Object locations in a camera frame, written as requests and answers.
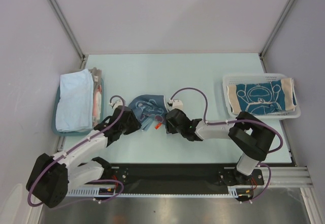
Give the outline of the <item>dark blue towel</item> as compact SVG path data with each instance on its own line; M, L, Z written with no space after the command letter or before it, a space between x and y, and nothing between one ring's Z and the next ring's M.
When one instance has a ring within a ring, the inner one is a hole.
M168 112L164 95L144 94L133 99L128 107L134 112L141 124L141 130L147 131L152 124L166 125Z

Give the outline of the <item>teal beige Doraemon towel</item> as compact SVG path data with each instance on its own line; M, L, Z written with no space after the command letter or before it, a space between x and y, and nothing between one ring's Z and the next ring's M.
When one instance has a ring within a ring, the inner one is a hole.
M226 94L231 112L235 115L240 112L257 116L283 114L295 111L298 105L293 78L266 83L231 84L226 86Z

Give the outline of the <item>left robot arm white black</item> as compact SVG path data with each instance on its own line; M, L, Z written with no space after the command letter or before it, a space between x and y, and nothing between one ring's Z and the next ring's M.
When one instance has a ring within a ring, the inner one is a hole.
M131 134L141 128L132 109L118 106L112 116L101 123L80 142L66 151L54 155L41 154L26 184L27 203L31 207L46 205L56 207L67 193L86 183L114 183L119 196L124 184L114 174L111 164L101 157L83 163L86 157L107 148L121 135Z

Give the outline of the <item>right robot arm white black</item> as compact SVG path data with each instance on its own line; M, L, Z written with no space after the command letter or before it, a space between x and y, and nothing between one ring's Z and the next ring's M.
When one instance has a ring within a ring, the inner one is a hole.
M167 133L180 134L188 141L210 139L232 140L243 152L233 173L231 184L246 185L258 163L264 161L276 132L248 112L240 112L235 120L204 122L189 119L180 109L166 114Z

